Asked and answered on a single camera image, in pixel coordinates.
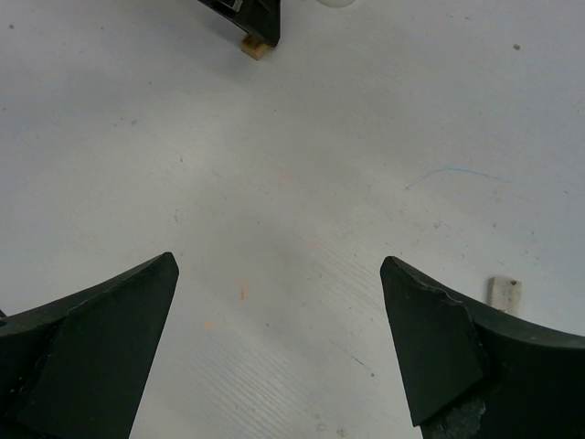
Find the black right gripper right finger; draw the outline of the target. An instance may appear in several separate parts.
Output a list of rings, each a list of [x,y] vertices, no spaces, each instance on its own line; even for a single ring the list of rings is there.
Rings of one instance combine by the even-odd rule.
[[[583,437],[582,336],[510,316],[395,256],[380,277],[410,418],[423,437]]]

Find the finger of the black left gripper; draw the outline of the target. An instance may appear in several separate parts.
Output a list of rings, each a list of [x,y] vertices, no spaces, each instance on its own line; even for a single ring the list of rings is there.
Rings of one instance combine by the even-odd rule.
[[[248,34],[275,48],[281,38],[280,0],[199,0]]]

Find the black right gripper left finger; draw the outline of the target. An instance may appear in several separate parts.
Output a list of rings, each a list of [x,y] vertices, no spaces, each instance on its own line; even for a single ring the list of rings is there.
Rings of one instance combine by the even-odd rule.
[[[178,280],[164,252],[101,284],[1,316],[4,438],[127,438]]]

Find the tan eraser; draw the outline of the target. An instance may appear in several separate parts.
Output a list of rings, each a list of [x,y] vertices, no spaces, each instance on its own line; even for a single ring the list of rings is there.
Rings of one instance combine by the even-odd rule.
[[[260,60],[266,55],[270,47],[261,38],[248,34],[241,40],[240,49],[250,58]]]

